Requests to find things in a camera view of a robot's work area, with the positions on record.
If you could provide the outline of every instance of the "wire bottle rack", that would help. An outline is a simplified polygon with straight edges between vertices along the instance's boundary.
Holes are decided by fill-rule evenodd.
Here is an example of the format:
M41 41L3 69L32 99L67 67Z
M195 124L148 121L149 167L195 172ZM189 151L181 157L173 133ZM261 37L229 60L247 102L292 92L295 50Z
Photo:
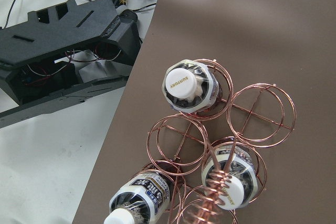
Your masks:
M238 224L235 209L223 210L219 207L225 204L222 200L223 196L227 196L225 188L230 187L232 175L229 172L235 156L235 149L237 147L246 149L255 160L254 173L259 186L258 191L249 201L251 203L256 201L265 190L267 181L266 164L257 149L274 147L288 138L294 130L296 108L291 97L275 84L257 83L234 93L229 73L216 60L199 59L195 61L206 64L208 69L216 74L221 88L227 87L225 89L227 94L220 93L215 103L215 109L211 107L206 111L193 114L180 112L158 120L148 132L146 149L151 162L144 166L142 171L154 169L174 183L171 206L166 210L169 213L168 224L230 222ZM244 97L251 92L256 93L253 99ZM272 107L278 107L279 119L274 120L257 111L260 103L263 102L263 94L271 97L272 101L277 104ZM241 100L245 101L244 105L240 105ZM237 113L240 114L239 120L235 118ZM211 142L204 122L208 123L208 121L220 116L231 130L233 137L223 136ZM253 129L256 128L256 121L261 125L257 129ZM260 132L260 128L266 128L268 132L271 130L271 133L262 136L249 136L246 133L248 128L252 129L252 132ZM175 147L177 150L174 153L171 150L174 149L172 145L176 145L176 142L172 141L167 131L178 134L181 139ZM197 151L190 149L187 144L190 141L199 147ZM215 149L221 146L230 147L229 157L224 167L221 167L215 154ZM201 176L200 170L204 169L209 158L214 163L214 169L210 172L206 185L195 182L194 178ZM170 164L176 169L168 171L162 168L160 165L162 162ZM223 215L229 216L231 220L223 222Z

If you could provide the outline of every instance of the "white table surface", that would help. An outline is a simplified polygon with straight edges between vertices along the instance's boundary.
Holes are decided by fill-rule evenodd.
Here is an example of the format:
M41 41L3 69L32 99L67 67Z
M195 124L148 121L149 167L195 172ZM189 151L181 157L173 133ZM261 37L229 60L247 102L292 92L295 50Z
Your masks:
M0 0L4 26L13 0ZM67 0L17 0L8 27ZM127 0L130 9L156 0ZM76 0L77 4L86 0ZM154 8L138 13L143 39ZM123 88L0 129L0 223L71 223ZM0 89L0 112L17 104Z

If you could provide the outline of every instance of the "copper wire holder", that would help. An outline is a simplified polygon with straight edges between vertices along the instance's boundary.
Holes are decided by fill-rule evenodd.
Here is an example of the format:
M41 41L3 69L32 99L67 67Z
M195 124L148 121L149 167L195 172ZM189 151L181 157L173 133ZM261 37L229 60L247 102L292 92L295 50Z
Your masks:
M228 88L227 99L224 100L221 95L217 98L215 105L219 106L219 104L221 103L222 108L216 113L211 114L211 111L212 111L211 108L206 110L206 112L199 112L199 113L185 113L185 112L180 111L180 113L182 113L189 119L197 120L197 121L209 121L209 120L212 120L212 119L215 119L221 116L230 107L230 104L231 104L230 101L232 100L232 97L233 97L233 83L232 83L232 79L228 71L222 65L220 65L216 59L214 60L198 59L194 61L206 64L209 70L213 70L213 74L216 72L219 73L222 77L224 77L226 84L227 84L227 88Z
M188 128L187 128L187 130L186 130L185 133L184 133L184 132L181 132L181 131L179 131L179 130L177 130L177 129L175 129L174 127L171 127L171 126L167 125L167 121L168 121L168 120L171 120L171 119L177 119L177 118L189 121L189 126L188 126ZM190 130L191 125L194 125L194 126L199 130L199 132L200 132L201 135L202 135L203 140L199 140L199 139L197 139L197 138L195 138L195 137L189 135L188 132L189 132L189 130ZM181 134L181 135L183 136L183 139L182 139L182 141L181 141L181 144L180 144L180 146L179 146L179 148L178 148L176 154L174 155L174 157L171 157L171 158L167 157L167 156L163 153L162 149L160 148L160 140L159 140L159 137L160 137L160 131L161 131L161 129L163 129L163 128L167 128L167 129L169 129L169 130L175 131L175 132L177 132L177 133L179 133L179 134ZM175 166L180 166L180 167L188 167L188 166L192 166L192 165L195 165L195 166L194 166L191 170L188 170L187 172L172 173L172 172L167 172L167 171L165 171L165 170L162 169L159 165L157 165L157 164L155 163L155 160L156 160L156 159L152 156L152 154L151 154L151 150L150 150L151 136L152 136L152 133L154 133L154 132L156 132L156 146L157 146L158 151L160 152L160 154L161 154L161 156L162 156L162 158L163 158L164 160L166 160L167 162L171 162L171 164L173 164L173 165L175 165ZM181 148L182 148L182 146L183 146L183 144L184 144L184 141L185 141L187 138L189 138L189 139L191 139L191 140L194 140L194 141L197 141L198 143L202 144L202 145L204 146L203 153L202 153L197 159L195 159L195 160L192 161L192 162L189 162L189 163L180 163L180 162L176 162L177 157L178 157L178 154L180 153L180 150L181 150ZM146 148L147 148L147 154L148 154L149 159L151 160L151 162L155 165L155 167L156 167L158 170L160 170L160 171L162 171L162 172L164 172L164 173L166 173L166 174L168 174L168 175L171 175L171 176L185 176L185 175L188 175L188 174L190 174L190 173L196 171L196 170L201 166L201 164L202 164L202 159L204 158L204 156L205 156L205 154L206 154L206 152L207 152L207 144L206 144L207 142L209 142L209 140L208 140L208 134L207 134L207 132L206 132L206 129L205 129L204 125L203 125L201 122L194 121L194 120L192 120L192 119L190 119L190 118L185 117L185 116L182 115L182 114L176 114L176 115L166 116L165 118L160 119L158 122L156 122L156 123L153 125L153 127L152 127L152 128L150 129L150 131L148 132Z
M267 168L266 168L266 164L263 160L263 158L261 157L261 155L256 151L256 148L268 148L268 147L273 147L276 146L280 143L282 143L283 141L285 141L288 136L290 135L290 133L294 130L294 125L295 125L295 120L296 120L296 108L295 105L292 101L292 99L290 98L290 96L284 92L284 90L278 88L275 84L270 85L270 84L266 84L266 83L257 83L257 84L253 84L250 86L247 86L245 88L243 88L242 90L238 91L237 93L235 93L233 95L233 84L232 84L232 80L231 77L229 75L229 73L226 71L226 69L224 67L222 67L220 64L218 64L216 62L216 60L207 60L207 59L199 59L196 60L197 62L201 62L201 63L205 63L207 65L207 67L209 69L212 69L213 72L218 72L220 73L224 79L226 80L226 83L228 85L228 97L227 99L223 99L222 97L218 97L217 101L215 102L215 105L219 105L220 103L222 108L213 113L213 114L209 114L212 111L212 108L209 108L208 110L206 110L206 112L200 112L200 113L193 113L193 114L188 114L188 113L183 113L181 112L181 114L176 114L176 115L170 115L170 116L166 116L163 119L160 119L158 122L156 122L152 128L150 129L150 131L148 132L148 138L147 138L147 143L146 143L146 149L147 149L147 153L148 156L151 160L150 165L154 165L156 167L156 169L158 169L163 175L165 176L169 176L169 178L171 179L171 181L173 182L174 180L172 179L171 176L176 176L176 180L174 181L174 190L173 190L173 197L172 197L172 203L171 203L171 207L169 210L167 210L169 212L169 220L168 220L168 224L172 224L173 222L176 221L176 224L180 224L181 219L183 218L186 221L185 218L185 214L188 214L189 216L191 216L190 220L187 220L187 223L190 224L214 224L216 222L211 222L209 220L209 217L212 215L217 215L217 214L221 214L223 212L225 212L224 209L219 208L218 205L223 205L221 203L223 203L222 200L220 200L219 196L220 195L225 195L223 192L223 188L224 187L228 187L227 182L229 182L230 178L232 177L229 174L229 168L231 166L231 163L233 161L234 158L234 152L235 152L235 147L236 146L241 146L241 147L245 147L248 148L250 150L250 152L252 152L255 157L256 157L256 161L257 161L257 165L254 167L254 172L256 174L257 177L257 181L259 181L259 183L261 184L261 187L259 187L258 191L256 192L255 196L249 201L249 203L255 201L260 195L261 193L265 190L265 185L266 185L266 181L267 181ZM258 89L259 94L258 97L256 98L255 102L253 103L253 106L251 109L246 109L243 108L241 106L236 105L234 102L235 100L245 91L250 90L250 89ZM255 112L255 107L256 104L259 100L259 97L261 95L262 92L268 92L271 95L273 95L276 99L276 101L280 104L280 108L281 108L281 118L278 122L271 120L263 115L259 115ZM285 119L285 107L284 107L284 103L281 100L281 98L279 97L279 95L277 94L277 92L279 92L282 96L285 97L285 99L289 102L291 110L292 110L292 121L291 124L285 125L284 124L284 119ZM231 122L231 111L232 108L236 108L236 109L240 109L246 113L248 113L245 121L244 121L244 125L243 127L240 129L240 131L237 131ZM234 141L233 142L223 142L224 140L228 139L227 137L224 137L220 140L216 140L215 142L213 142L212 144L210 143L209 139L208 139L208 134L206 131L206 128L204 127L204 125L202 124L202 121L208 121L208 120L212 120L215 119L219 116L221 116L222 114L224 114L224 112L226 112L226 121L230 127L230 129L232 130L233 134L234 134ZM251 118L251 116L255 116L261 120L264 120L266 122L272 123L277 125L277 129L270 134L269 136L266 136L264 138L260 138L260 139L252 139L252 138L247 138L245 137L244 134L244 130ZM189 122L189 125L187 127L187 129L183 132L181 130L178 130L170 125L168 125L168 121L169 120L173 120L173 119L184 119L187 120ZM191 126L195 126L199 132L201 133L202 136L202 140L197 139L196 137L193 137L190 135L190 128ZM160 148L160 130L166 128L169 130L172 130L174 132L179 133L180 135L183 136L183 139L177 149L176 154L173 157L167 157L162 149ZM280 140L276 141L275 143L272 144L267 144L266 141L272 141L274 140L274 137L277 135L277 133L279 132L279 130L281 128L284 128L286 130L288 130L288 133L282 137ZM161 162L167 162L171 165L173 165L174 167L178 167L181 169L178 169L176 173L173 172L168 172L164 169L162 169L157 161L155 161L156 159L152 156L151 150L150 150L150 142L151 142L151 136L152 134L156 132L156 146L157 146L157 150L159 151L161 157L163 158L163 161ZM204 150L203 153L201 154L200 157L198 157L197 159L195 159L192 162L189 163L181 163L180 161L182 160L181 157L179 157L179 153L181 151L181 148L183 147L183 144L185 142L186 139L190 139L193 141L196 141L200 144L202 144L204 146ZM228 160L225 163L224 169L221 170L219 162L216 158L214 149L224 146L224 145L232 145L231 148L231 152L229 154ZM214 162L214 169L212 171L213 176L210 178L210 180L212 181L212 185L209 186L203 186L203 185L199 185L196 186L195 188L189 186L187 184L187 181L185 179L185 176L188 174L191 174L192 172L196 171L201 165L202 168L204 168L204 164L205 162L209 159L212 158L213 162ZM184 167L189 167L189 166L194 166L193 168L191 168L190 170L183 172L182 168ZM183 180L183 183L179 183L178 178ZM181 191L179 189L178 186L183 186L184 187L184 194L181 194ZM203 189L205 192L207 191L207 195L205 194L205 192L201 192L200 189ZM179 204L176 204L174 206L174 199L175 199L175 194L178 193L178 197L180 200ZM187 199L190 195L192 194L196 194L199 196L198 199L192 200L191 202L187 203ZM191 211L186 211L188 208L191 207L195 207L196 210L194 210L193 212ZM173 211L177 210L177 214L175 216L175 218L172 218L173 216ZM232 218L233 218L233 224L238 224L238 219L236 217L236 211L235 210L230 210L229 211Z
M182 131L177 130L176 128L174 128L174 127L172 127L172 126L170 126L170 125L167 124L168 120L173 120L173 119L182 119L182 120L188 121L189 125L188 125L186 131L182 132ZM199 132L201 133L202 138L203 138L202 140L199 140L199 139L197 139L197 138L195 138L195 137L193 137L193 136L191 136L189 134L189 131L190 131L190 128L191 128L192 125L195 126L199 130ZM183 139L182 139L182 141L181 141L181 143L180 143L180 145L179 145L179 147L177 149L176 154L174 155L174 157L171 157L171 158L167 157L163 153L163 151L161 150L161 148L160 148L160 140L159 140L159 138L160 138L160 130L163 129L163 128L172 130L172 131L177 132L178 134L180 134L180 135L183 136ZM161 168L158 165L157 161L155 161L154 157L151 154L151 150L150 150L151 136L152 136L152 134L154 132L156 132L156 146L158 148L158 151L159 151L161 157L163 158L163 160L165 162L170 163L170 164L174 165L175 167L188 167L188 166L192 166L192 165L195 165L195 164L196 164L196 166L194 166L191 170L189 170L187 172L183 172L183 171L180 170L179 172L176 172L176 173L168 172L168 171L164 170L163 168ZM178 154L180 153L181 148L182 148L182 146L184 144L184 141L187 138L189 138L191 140L194 140L194 141L202 144L204 146L204 151L203 151L202 155L199 158L197 158L196 160L194 160L192 162L189 162L189 163L176 162ZM186 200L187 196L190 195L190 192L187 194L186 191L190 190L191 192L194 192L196 190L196 189L193 189L192 187L190 187L190 186L188 186L186 184L186 179L185 179L184 176L186 176L186 175L194 172L195 170L197 170L203 164L204 158L205 157L209 157L210 155L211 155L211 157L212 157L212 159L214 161L214 164L217 165L217 169L220 169L219 163L218 163L218 161L216 159L216 156L214 154L214 149L211 146L211 143L210 143L210 141L208 139L207 131L206 131L204 125L201 122L194 121L194 120L192 120L190 118L185 117L182 114L176 114L176 115L166 116L163 119L160 119L158 122L156 122L152 126L152 128L150 129L150 131L148 132L148 138L147 138L146 147L147 147L147 153L148 153L148 156L149 156L149 158L151 160L151 163L149 165L147 165L145 168L147 168L148 166L150 166L150 165L153 164L165 176L167 176L167 175L176 176L176 178L182 177L183 180L185 181L185 183L183 184L183 186L184 186L184 192L185 193L184 193L184 195L183 195L182 198L181 198L181 194L179 194L179 197L180 197L180 207L179 207L179 210L177 211L177 214L176 214L176 216L175 216L174 219L172 219L172 214L173 214L173 210L176 209L176 207L175 208L171 207L171 210L169 211L170 212L170 217L169 217L169 220L168 220L168 224L171 224L174 221L177 221L177 223L180 223L180 219L181 219L181 216L182 216L185 208L187 208L187 207L189 207L191 205L194 205L195 203L204 202L204 199L198 199L196 201L193 201L191 204L188 204L188 205L184 206L185 205L185 200ZM233 153L230 154L230 157L229 157L229 160L228 160L229 164L232 162L232 159L233 159ZM178 188L178 186L177 186L177 179L176 179L176 182L175 182L175 185L174 185L173 195L175 195L175 193L176 193L176 191L175 191L176 188ZM216 192L218 193L218 195L222 194L223 193L222 187L220 189L217 189ZM205 195L202 194L202 193L198 192L198 195L200 195L203 198L206 198ZM204 203L204 206L202 206L202 210L205 210L207 208L207 211L212 211L213 208L217 207L217 206L215 206L215 203L217 201L218 201L218 196L217 197L213 197L213 199L212 198L208 199L207 202ZM238 223L237 222L237 218L235 216L235 212L231 211L230 213L234 217L234 222L233 223Z
M253 106L250 110L244 109L244 108L234 104L235 100L242 93L244 93L247 90L251 90L251 89L258 89L259 93L258 93L258 96L257 96L257 98L256 98L255 102L253 103ZM276 98L276 100L280 104L281 118L280 118L279 122L276 122L274 120L271 120L271 119L269 119L265 116L259 115L259 114L254 112L254 109L256 107L256 104L257 104L262 92L270 93L271 95L273 95ZM276 92L279 92L280 94L282 94L287 99L287 101L289 102L289 104L291 106L292 120L291 120L290 126L284 125L284 123L283 123L284 119L285 119L284 103L282 102L281 98L279 97L279 95ZM243 125L243 127L240 131L237 131L236 129L234 129L234 127L232 125L232 122L231 122L231 110L232 110L232 108L238 108L238 109L248 113L248 115L245 119L244 125ZM266 136L264 138L259 138L259 139L247 138L247 137L243 136L243 131L246 128L246 125L247 125L248 121L250 120L251 116L255 116L255 117L257 117L261 120L264 120L266 122L277 125L276 130L272 134L270 134L269 136ZM246 144L248 144L252 147L256 147L256 148L270 148L270 147L274 147L274 146L282 143L283 141L285 141L288 138L288 136L291 134L291 132L294 130L295 120L296 120L296 108L295 108L295 105L294 105L291 97L286 92L284 92L284 90L277 87L275 84L271 85L271 84L266 84L266 83L257 83L257 84L247 86L247 87L243 88L242 90L240 90L240 91L238 91L237 93L234 94L234 96L232 98L232 106L230 106L229 109L227 110L226 118L227 118L227 122L228 122L228 124L230 126L230 129L232 130L233 134L241 142L244 142L244 143L246 143ZM283 138L281 138L280 140L278 140L276 143L273 143L273 144L267 144L267 143L262 144L266 141L272 141L273 139L275 139L277 133L279 132L279 130L281 128L288 130L288 133Z

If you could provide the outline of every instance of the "bottle label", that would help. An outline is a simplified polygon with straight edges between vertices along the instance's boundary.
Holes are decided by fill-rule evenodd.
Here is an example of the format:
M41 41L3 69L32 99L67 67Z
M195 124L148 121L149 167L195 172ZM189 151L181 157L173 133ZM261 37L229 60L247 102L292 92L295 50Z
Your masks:
M138 205L139 198L143 199L143 206L139 207L139 211L142 217L148 220L140 223L154 224L169 206L169 185L157 173L140 173L123 185L111 198L110 211L119 206L123 207L125 202L128 205Z
M231 152L231 149L232 149L232 145L224 145L224 146L217 148L215 152L216 152L216 155L224 155L224 154L229 154ZM244 160L247 164L249 164L252 168L254 168L250 154L248 154L242 148L239 148L238 146L236 146L235 154L238 158Z
M157 174L140 174L130 183L130 186L142 186L146 195L153 201L155 214L162 204L169 199L169 188L163 178Z

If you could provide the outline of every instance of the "copper wire ring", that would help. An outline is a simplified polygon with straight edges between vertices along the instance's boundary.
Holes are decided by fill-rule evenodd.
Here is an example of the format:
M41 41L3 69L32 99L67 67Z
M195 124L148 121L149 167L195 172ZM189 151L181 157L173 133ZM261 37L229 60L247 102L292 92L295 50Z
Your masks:
M227 119L227 122L233 132L233 134L239 139L241 140L242 142L244 143L247 143L248 145L252 146L252 147L257 147L257 148L269 148L269 147L273 147L273 146L276 146L280 143L282 143L283 141L285 141L288 136L290 135L290 133L294 130L294 125L295 125L295 120L296 120L296 108L295 108L295 105L291 99L291 97L286 93L284 92L284 90L278 88L275 84L274 85L270 85L270 84L267 84L267 83L257 83L257 84L253 84L253 85L250 85L250 86L247 86L245 88L243 88L242 90L238 91L237 93L234 94L233 98L232 98L232 103L234 103L235 99L241 95L241 93L243 93L244 91L246 90L249 90L249 89L260 89L260 90L267 90L268 92L270 92L273 96L275 96L278 101L280 101L280 106L281 106L281 110L283 109L283 103L281 101L281 99L278 98L278 96L270 91L269 89L270 88L274 88L276 90L278 90L279 92L281 92L285 97L286 99L289 101L290 105L291 105L291 108L292 108L292 116L293 116L293 119L292 119L292 124L291 126L289 127L286 127L289 132L287 133L287 135L285 137L283 137L282 139L280 139L277 143L274 143L274 144L270 144L270 145L255 145L255 144L252 144L253 142L263 142L263 141L267 141L269 139L271 139L273 136L276 135L276 133L278 132L278 130L280 129L280 127L285 127L282 123L283 123L283 120L284 120L284 114L285 112L283 111L283 115L282 115L282 118L281 118L281 121L280 123L276 123L278 124L279 128L276 130L275 133L272 133L270 136L266 137L266 138L262 138L262 139L251 139L251 138L247 138L247 137L244 137L242 136L239 132L237 132L233 125L232 125L232 122L231 122L231 109L232 109L232 106L227 110L227 114L226 114L226 119Z
M215 119L217 117L219 117L220 115L222 115L225 111L227 111L227 109L230 107L231 105L231 100L232 100L232 96L233 96L233 83L232 83L232 79L230 74L228 73L228 71L219 63L217 63L216 60L208 60L208 59L198 59L195 60L197 62L200 63L207 63L209 65L207 65L208 68L213 69L214 71L219 72L226 80L226 83L228 85L228 89L229 89L229 94L227 97L227 102L226 105L221 108L221 110L219 110L217 113L213 114L213 115L198 115L197 113L195 114L189 114L189 113L185 113L185 112L181 112L183 115L185 115L187 118L190 118L192 120L198 120L198 121L208 121L208 120L212 120Z
M203 143L203 145L204 145L204 150L203 150L202 155L201 155L198 159L196 159L195 161L190 162L190 163L187 163L187 164L177 163L177 162L172 161L171 159L167 158L167 157L164 155L164 153L162 152L162 150L161 150L159 144L157 144L157 146L158 146L158 150L159 150L161 156L162 156L166 161L170 162L171 164L174 164L174 165L176 165L176 166L186 166L186 165L187 165L187 166L191 166L191 165L196 164L196 166L195 166L193 169L191 169L191 170L189 170L189 171L187 171L187 172L183 172L183 173L172 173L172 172L167 172L167 171L163 170L161 167L159 167L159 166L155 163L155 160L154 160L154 158L153 158L153 156L152 156L152 154L151 154L151 151L150 151L150 139L151 139L151 134L153 133L153 131L157 131L157 133L156 133L156 143L158 143L158 138L159 138L160 129L161 129L162 127L165 127L165 125L163 125L163 124L164 124L168 119L173 119L173 118L184 119L184 120L187 120L187 121L189 121L190 123L192 123L192 124L195 125L195 126L197 127L197 129L200 131L200 133L201 133L201 135L202 135L202 138L203 138L203 142L202 142L202 143ZM204 125L202 125L202 124L201 124L200 122L198 122L198 121L193 121L192 119L189 119L189 118L187 118L187 117L185 117L185 116L183 116L183 115L181 115L181 114L176 114L176 115L166 116L166 117L160 119L158 122L156 122L156 123L152 126L151 130L148 132L146 148L147 148L147 154L148 154L149 159L151 160L151 162L153 163L153 165L154 165L158 170L160 170L160 171L162 171L162 172L164 172L164 173L166 173L166 174L168 174L168 175L171 175L171 176L185 176L185 175L188 175L188 174L194 172L195 170L197 170L197 169L200 167L200 165L202 164L201 161L202 161L202 159L204 158L205 153L206 153L206 151L207 151L207 145L205 144L206 142L208 142L208 135L207 135L207 132L206 132L206 129L205 129Z

